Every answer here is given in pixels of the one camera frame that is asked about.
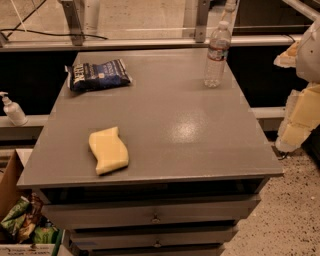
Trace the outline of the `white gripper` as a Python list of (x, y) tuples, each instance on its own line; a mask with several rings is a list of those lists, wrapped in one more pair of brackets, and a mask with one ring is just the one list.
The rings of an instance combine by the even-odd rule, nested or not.
[(297, 76), (311, 82), (302, 91), (292, 90), (285, 106), (275, 146), (293, 152), (320, 125), (320, 17), (306, 30), (300, 42), (294, 42), (278, 55), (274, 65), (295, 68)]

